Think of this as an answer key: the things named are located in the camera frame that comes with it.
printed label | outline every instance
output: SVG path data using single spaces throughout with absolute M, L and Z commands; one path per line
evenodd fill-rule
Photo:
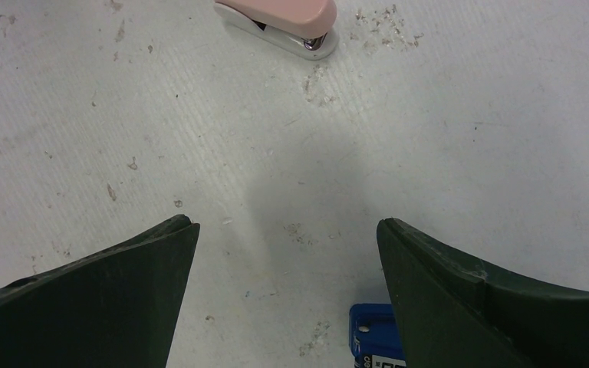
M 404 368 L 405 360 L 391 359 L 378 355 L 365 355 L 362 359 L 363 368 Z

white textured surface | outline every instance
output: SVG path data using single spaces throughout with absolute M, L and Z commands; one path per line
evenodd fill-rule
M 0 286 L 183 212 L 169 366 L 293 367 L 350 365 L 384 217 L 589 290 L 589 5 L 337 0 L 314 63 L 120 1 L 0 1 Z

stapler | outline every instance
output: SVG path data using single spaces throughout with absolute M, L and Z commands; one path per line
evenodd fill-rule
M 227 23 L 308 60 L 327 57 L 339 41 L 333 0 L 216 0 Z

blue plastic clip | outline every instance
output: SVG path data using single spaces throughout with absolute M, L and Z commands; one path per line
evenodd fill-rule
M 355 357 L 355 368 L 407 366 L 391 304 L 355 304 L 351 307 L 349 347 Z

scuff mark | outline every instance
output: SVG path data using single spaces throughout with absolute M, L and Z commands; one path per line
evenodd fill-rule
M 125 38 L 125 19 L 120 22 L 120 27 L 118 28 L 118 32 L 116 33 L 116 38 L 114 41 L 116 43 L 121 42 Z
M 299 356 L 310 354 L 312 350 L 322 347 L 325 342 L 324 338 L 328 335 L 327 331 L 331 328 L 331 323 L 327 320 L 324 322 L 317 322 L 317 326 L 312 334 L 312 339 L 299 347 Z
M 116 202 L 116 192 L 114 191 L 114 188 L 111 187 L 110 183 L 107 184 L 107 194 L 110 195 L 112 201 Z

